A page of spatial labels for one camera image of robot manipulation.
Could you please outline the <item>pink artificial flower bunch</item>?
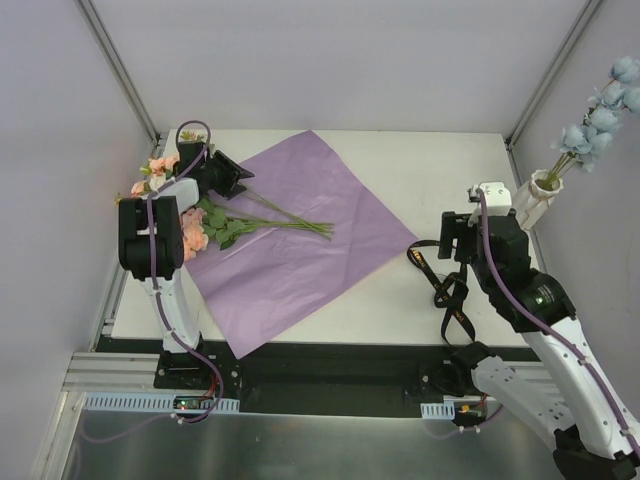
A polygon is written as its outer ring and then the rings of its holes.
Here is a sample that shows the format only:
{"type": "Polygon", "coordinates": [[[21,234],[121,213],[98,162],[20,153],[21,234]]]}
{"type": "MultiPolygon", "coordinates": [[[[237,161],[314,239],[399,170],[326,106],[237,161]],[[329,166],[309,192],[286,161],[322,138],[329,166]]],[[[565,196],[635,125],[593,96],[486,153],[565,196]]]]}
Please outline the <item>pink artificial flower bunch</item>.
{"type": "MultiPolygon", "coordinates": [[[[175,146],[177,148],[177,144],[182,141],[203,140],[210,147],[217,149],[209,142],[210,139],[211,136],[209,134],[198,133],[182,127],[176,133],[175,146]]],[[[142,168],[147,164],[148,162],[141,167],[141,173],[143,174],[142,180],[147,178],[142,171],[142,168]]],[[[268,220],[248,212],[243,212],[234,207],[224,206],[212,200],[211,195],[215,192],[210,192],[206,200],[201,200],[196,204],[195,209],[203,215],[200,222],[186,230],[186,261],[195,258],[198,253],[206,250],[209,244],[214,244],[218,246],[219,249],[226,250],[233,246],[241,236],[248,235],[259,229],[284,228],[302,230],[318,234],[325,239],[333,236],[333,225],[331,223],[309,221],[299,215],[284,210],[277,204],[250,189],[248,185],[245,184],[246,180],[243,180],[242,183],[246,186],[247,190],[236,197],[246,195],[249,200],[283,215],[285,219],[283,221],[268,220]]]]}

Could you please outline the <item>black printed ribbon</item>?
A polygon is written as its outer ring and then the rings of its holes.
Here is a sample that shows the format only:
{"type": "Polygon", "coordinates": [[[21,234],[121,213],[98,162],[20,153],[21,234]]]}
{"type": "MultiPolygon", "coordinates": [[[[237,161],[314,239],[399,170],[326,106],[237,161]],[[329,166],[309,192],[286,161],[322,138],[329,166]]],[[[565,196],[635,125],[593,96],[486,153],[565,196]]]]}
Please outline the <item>black printed ribbon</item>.
{"type": "Polygon", "coordinates": [[[406,250],[406,256],[409,262],[425,276],[434,289],[433,304],[436,308],[444,311],[440,326],[440,336],[449,347],[454,348],[454,345],[447,337],[447,331],[452,320],[462,328],[471,342],[476,341],[475,327],[463,311],[464,302],[469,294],[467,285],[468,267],[466,264],[461,264],[458,271],[451,272],[441,279],[433,271],[423,254],[418,251],[419,248],[439,246],[440,243],[436,240],[418,240],[409,245],[406,250]]]}

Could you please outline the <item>purple tissue paper sheet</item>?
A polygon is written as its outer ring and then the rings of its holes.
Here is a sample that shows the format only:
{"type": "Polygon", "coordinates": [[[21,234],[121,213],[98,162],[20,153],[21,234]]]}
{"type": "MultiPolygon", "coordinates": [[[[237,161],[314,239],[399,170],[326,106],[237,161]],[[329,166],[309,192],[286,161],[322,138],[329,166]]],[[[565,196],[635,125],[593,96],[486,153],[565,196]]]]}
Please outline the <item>purple tissue paper sheet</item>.
{"type": "Polygon", "coordinates": [[[415,235],[316,133],[299,133],[244,161],[250,187],[331,239],[260,228],[226,250],[210,244],[186,264],[211,316],[242,358],[295,326],[296,342],[366,342],[373,303],[346,292],[415,241],[415,235]]]}

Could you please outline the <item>blue artificial flower stem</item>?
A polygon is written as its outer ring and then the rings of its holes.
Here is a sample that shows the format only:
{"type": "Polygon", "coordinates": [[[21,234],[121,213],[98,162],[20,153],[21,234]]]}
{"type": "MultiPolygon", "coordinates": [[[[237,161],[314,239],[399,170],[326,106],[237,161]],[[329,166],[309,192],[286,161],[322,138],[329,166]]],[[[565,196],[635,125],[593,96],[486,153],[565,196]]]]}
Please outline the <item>blue artificial flower stem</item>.
{"type": "Polygon", "coordinates": [[[554,190],[574,167],[591,172],[613,144],[622,127],[623,114],[639,116],[639,60],[630,56],[616,59],[608,77],[606,85],[589,98],[582,120],[564,127],[551,144],[560,155],[543,178],[536,181],[540,188],[554,190]]]}

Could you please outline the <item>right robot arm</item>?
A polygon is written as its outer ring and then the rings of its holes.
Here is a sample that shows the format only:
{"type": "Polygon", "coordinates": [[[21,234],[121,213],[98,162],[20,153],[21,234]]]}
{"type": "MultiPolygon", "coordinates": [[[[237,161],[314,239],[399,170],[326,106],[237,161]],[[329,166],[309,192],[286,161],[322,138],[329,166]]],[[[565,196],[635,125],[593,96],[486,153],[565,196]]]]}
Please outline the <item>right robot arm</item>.
{"type": "Polygon", "coordinates": [[[479,341],[452,355],[452,387],[497,400],[547,445],[566,479],[635,478],[639,422],[607,380],[563,287],[532,267],[529,238],[515,213],[443,213],[438,256],[472,268],[490,304],[542,362],[559,395],[541,391],[479,341]]]}

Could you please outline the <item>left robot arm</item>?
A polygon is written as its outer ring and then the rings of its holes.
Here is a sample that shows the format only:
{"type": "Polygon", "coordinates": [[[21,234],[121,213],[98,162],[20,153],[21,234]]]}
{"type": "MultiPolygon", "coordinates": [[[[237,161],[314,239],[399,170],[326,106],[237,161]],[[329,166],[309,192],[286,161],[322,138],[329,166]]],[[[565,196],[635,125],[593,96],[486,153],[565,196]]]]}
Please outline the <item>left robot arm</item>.
{"type": "Polygon", "coordinates": [[[186,230],[200,222],[195,207],[210,192],[232,199],[255,174],[203,140],[180,142],[176,153],[150,159],[142,171],[147,178],[118,203],[119,263],[150,297],[163,328],[163,350],[195,351],[202,335],[181,281],[186,230]]]}

